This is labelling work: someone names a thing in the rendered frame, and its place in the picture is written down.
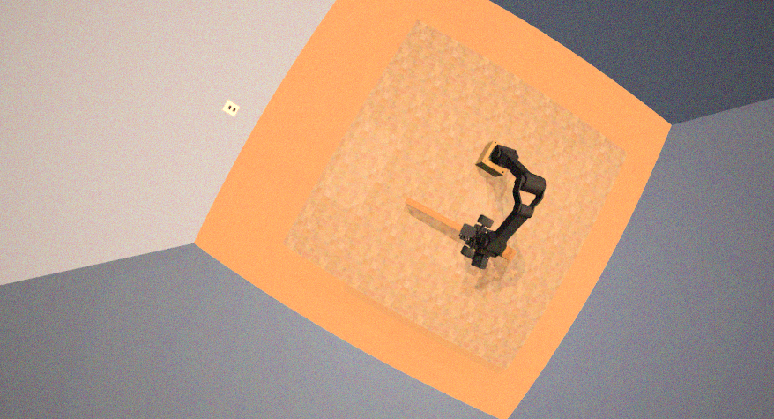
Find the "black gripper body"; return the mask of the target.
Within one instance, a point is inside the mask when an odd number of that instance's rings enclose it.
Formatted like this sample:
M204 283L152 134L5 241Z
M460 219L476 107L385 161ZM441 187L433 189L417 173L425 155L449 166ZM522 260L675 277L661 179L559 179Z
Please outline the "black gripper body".
M493 222L494 222L494 221L493 221L491 218L489 218L489 217L486 217L486 216L484 216L484 215L481 215L481 216L479 217L479 219L477 220L477 222L479 222L481 225L480 225L480 224L477 224L477 226L476 226L476 227L478 227L478 228L479 228L479 231L476 233L476 237L475 237L475 239L474 239L473 241L471 241L471 240L470 240L470 242L469 242L469 244L468 244L468 246L469 246L470 248L464 245L464 246L463 246L463 248L462 248L462 249L461 249L461 251L460 251L460 253L461 253L463 256L467 256L467 257L468 257L468 258L470 258L470 259L473 259L474 250L477 250L477 248L478 248L478 246L479 246L479 245L476 243L477 236L478 236L479 234L481 234L481 233L485 233L485 231L486 231L486 230L484 230L484 229L485 229L485 227L487 227L487 228L491 228L491 226L492 226L492 224L493 224Z

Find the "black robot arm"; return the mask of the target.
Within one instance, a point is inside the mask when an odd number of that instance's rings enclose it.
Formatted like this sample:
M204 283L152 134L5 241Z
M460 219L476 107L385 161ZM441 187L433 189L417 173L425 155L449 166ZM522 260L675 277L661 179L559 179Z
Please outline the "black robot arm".
M513 211L496 231L488 229L487 233L481 233L477 236L476 243L479 246L473 254L471 265L480 269L486 269L490 257L496 258L504 252L507 248L507 241L514 235L515 231L533 216L534 208L544 198L547 186L543 177L531 173L518 160L515 149L497 144L487 159L499 167L508 169L516 178L512 191L515 205ZM534 194L533 202L529 205L522 204L520 191ZM464 224L460 230L460 239L473 241L478 231L478 227Z

